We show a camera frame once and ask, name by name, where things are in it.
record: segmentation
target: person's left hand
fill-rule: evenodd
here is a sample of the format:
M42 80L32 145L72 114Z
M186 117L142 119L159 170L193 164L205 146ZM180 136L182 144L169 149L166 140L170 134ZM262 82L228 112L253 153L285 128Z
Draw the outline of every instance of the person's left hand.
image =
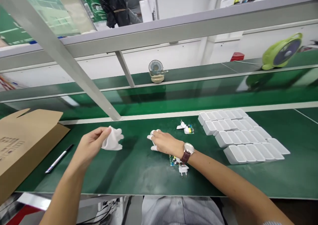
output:
M110 127L99 127L82 136L70 162L75 169L86 169L102 147L103 141L111 133Z

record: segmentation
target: striped shirt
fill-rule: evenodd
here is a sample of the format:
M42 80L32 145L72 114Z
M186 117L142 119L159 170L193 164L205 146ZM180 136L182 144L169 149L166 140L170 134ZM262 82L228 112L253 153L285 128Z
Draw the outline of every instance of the striped shirt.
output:
M142 225L225 225L221 212L210 197L145 196ZM265 222L263 225L281 225Z

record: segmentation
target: green workbench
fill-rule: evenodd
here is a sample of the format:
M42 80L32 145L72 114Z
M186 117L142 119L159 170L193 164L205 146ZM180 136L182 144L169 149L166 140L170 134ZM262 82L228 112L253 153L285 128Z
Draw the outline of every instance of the green workbench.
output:
M309 113L318 112L317 108ZM318 124L295 110L248 113L260 126L291 152L285 160L269 163L230 165L213 136L206 136L197 116L130 120L69 125L71 131L38 165L17 191L53 193L76 147L51 174L45 170L70 144L78 144L83 134L99 127L121 128L125 139L120 151L101 150L91 163L83 184L83 194L222 196L195 169L181 177L178 167L169 165L168 155L151 151L146 137L153 129L176 138L230 167L272 198L318 199ZM176 130L183 120L195 134Z

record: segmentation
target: pen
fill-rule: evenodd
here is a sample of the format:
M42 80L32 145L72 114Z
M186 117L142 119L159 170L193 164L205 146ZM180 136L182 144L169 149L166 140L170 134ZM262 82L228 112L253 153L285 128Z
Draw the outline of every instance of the pen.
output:
M50 168L47 169L45 173L46 174L50 173L51 170L53 170L53 168L57 165L57 163L63 158L63 156L65 156L67 152L69 152L72 149L73 146L74 144L71 144L65 151L63 151L63 153L53 162L53 164L50 166Z

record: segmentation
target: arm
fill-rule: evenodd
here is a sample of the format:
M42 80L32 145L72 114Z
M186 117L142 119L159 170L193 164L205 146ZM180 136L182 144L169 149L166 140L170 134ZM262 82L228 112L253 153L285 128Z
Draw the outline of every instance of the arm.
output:
M183 141L161 131L154 131L153 135L151 140L157 148L152 146L152 150L157 149L160 152L182 158ZM256 218L257 224L263 224L266 221L280 222L283 225L293 224L258 188L211 157L195 151L188 163L223 194L249 210Z
M76 224L85 172L110 132L110 128L100 127L82 137L40 225Z

